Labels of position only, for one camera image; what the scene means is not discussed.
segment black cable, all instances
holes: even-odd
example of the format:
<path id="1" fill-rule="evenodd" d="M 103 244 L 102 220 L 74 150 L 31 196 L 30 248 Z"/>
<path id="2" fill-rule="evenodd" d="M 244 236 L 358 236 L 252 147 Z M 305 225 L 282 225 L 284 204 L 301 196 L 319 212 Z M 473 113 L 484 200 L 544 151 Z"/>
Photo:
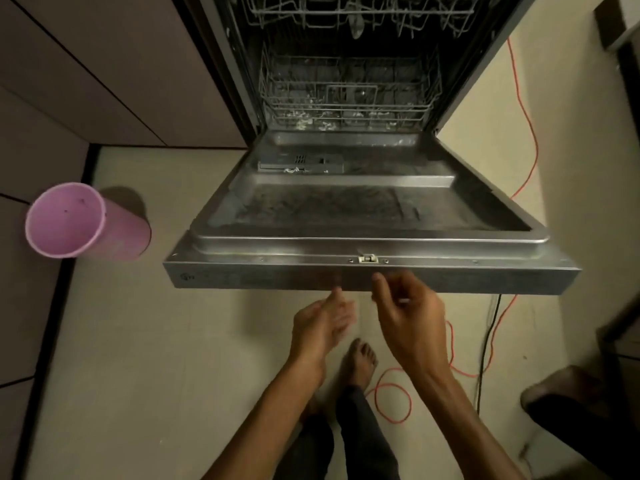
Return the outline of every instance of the black cable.
<path id="1" fill-rule="evenodd" d="M 480 396 L 482 395 L 482 376 L 484 375 L 484 356 L 486 355 L 486 346 L 489 343 L 489 337 L 491 337 L 491 331 L 493 330 L 493 326 L 495 325 L 495 320 L 498 317 L 498 310 L 500 309 L 500 300 L 502 299 L 502 295 L 498 295 L 498 302 L 495 304 L 495 310 L 493 311 L 493 319 L 491 320 L 491 325 L 486 331 L 484 336 L 484 341 L 482 344 L 482 357 L 480 357 L 480 373 L 478 373 L 478 398 L 476 401 L 476 412 L 478 416 L 480 416 Z"/>

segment dishwasher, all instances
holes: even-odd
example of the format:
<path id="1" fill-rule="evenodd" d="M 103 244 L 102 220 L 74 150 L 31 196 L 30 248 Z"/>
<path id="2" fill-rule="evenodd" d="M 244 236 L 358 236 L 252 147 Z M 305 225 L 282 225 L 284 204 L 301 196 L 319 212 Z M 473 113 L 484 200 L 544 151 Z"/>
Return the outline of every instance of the dishwasher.
<path id="1" fill-rule="evenodd" d="M 437 139 L 533 1 L 189 0 L 252 134 L 165 259 L 174 286 L 370 290 L 409 269 L 561 294 L 580 268 Z"/>

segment dark pants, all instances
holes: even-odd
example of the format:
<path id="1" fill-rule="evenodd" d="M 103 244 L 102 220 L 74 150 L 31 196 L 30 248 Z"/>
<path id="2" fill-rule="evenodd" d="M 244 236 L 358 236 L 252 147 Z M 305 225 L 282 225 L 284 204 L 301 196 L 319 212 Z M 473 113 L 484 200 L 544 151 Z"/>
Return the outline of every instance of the dark pants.
<path id="1" fill-rule="evenodd" d="M 550 394 L 527 407 L 531 419 L 612 478 L 637 471 L 640 434 L 597 416 L 568 397 Z"/>
<path id="2" fill-rule="evenodd" d="M 338 398 L 335 415 L 342 430 L 350 479 L 398 480 L 398 462 L 382 435 L 362 389 L 348 386 Z M 333 433 L 322 414 L 309 417 L 284 453 L 274 480 L 320 480 L 333 454 Z"/>

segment left hand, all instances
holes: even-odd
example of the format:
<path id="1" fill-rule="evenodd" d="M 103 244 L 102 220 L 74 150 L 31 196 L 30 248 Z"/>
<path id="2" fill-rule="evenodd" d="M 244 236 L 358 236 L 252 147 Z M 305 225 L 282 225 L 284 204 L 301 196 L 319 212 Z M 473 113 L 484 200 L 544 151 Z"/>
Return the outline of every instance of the left hand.
<path id="1" fill-rule="evenodd" d="M 326 375 L 326 355 L 356 322 L 355 303 L 347 301 L 341 288 L 331 295 L 300 310 L 293 318 L 289 361 L 305 364 L 310 373 L 318 374 L 318 387 Z"/>

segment leg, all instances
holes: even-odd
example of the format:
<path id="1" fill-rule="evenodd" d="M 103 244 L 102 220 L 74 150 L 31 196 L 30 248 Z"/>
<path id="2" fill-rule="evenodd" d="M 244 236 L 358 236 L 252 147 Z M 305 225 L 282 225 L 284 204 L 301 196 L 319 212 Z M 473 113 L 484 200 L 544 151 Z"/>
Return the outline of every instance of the leg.
<path id="1" fill-rule="evenodd" d="M 333 455 L 333 432 L 316 400 L 312 402 L 301 418 L 302 431 L 284 453 L 274 480 L 323 480 L 326 475 Z"/>
<path id="2" fill-rule="evenodd" d="M 356 340 L 347 359 L 352 370 L 335 415 L 342 430 L 348 476 L 352 480 L 399 480 L 396 456 L 364 397 L 378 364 L 376 355 L 368 344 Z"/>
<path id="3" fill-rule="evenodd" d="M 522 405 L 533 421 L 597 468 L 612 478 L 624 478 L 636 469 L 640 434 L 585 407 L 583 374 L 574 368 L 556 372 L 525 391 Z"/>

